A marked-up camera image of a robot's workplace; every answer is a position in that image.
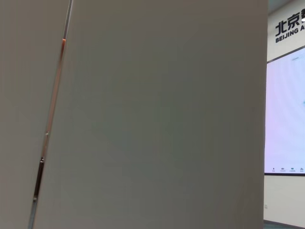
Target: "white panel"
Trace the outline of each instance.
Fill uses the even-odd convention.
[[[294,0],[268,17],[268,60],[305,45],[305,30],[275,43],[276,25],[302,9],[305,9],[305,1]],[[264,219],[305,227],[305,177],[265,176],[264,186],[264,203],[268,207],[264,209]]]
[[[305,45],[305,30],[300,31],[301,25],[305,25],[301,22],[300,12],[302,9],[305,9],[305,1],[294,0],[279,10],[275,11],[268,17],[268,61]],[[300,13],[300,26],[298,26],[299,32],[291,37],[288,37],[287,39],[276,43],[275,35],[278,33],[278,29],[275,27],[280,21],[287,21],[287,18],[297,13]]]
[[[76,0],[35,229],[262,228],[266,24],[264,0]]]
[[[0,1],[0,228],[26,229],[68,0]]]

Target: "floor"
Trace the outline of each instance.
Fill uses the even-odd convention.
[[[265,223],[264,229],[293,229],[293,228],[287,227],[287,226],[280,226],[280,225],[276,225],[276,224]]]

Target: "wall sign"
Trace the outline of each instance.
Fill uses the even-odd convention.
[[[301,21],[300,12],[293,14],[286,21],[280,21],[275,27],[278,33],[275,35],[275,43],[278,43],[286,38],[289,38],[299,31],[305,30],[304,21]]]

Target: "display screen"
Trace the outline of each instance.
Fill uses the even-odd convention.
[[[265,173],[305,176],[305,49],[267,64]]]

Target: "gray wall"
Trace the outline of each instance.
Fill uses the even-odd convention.
[[[67,0],[0,0],[0,228],[26,229]]]
[[[259,229],[267,1],[75,0],[35,229]]]

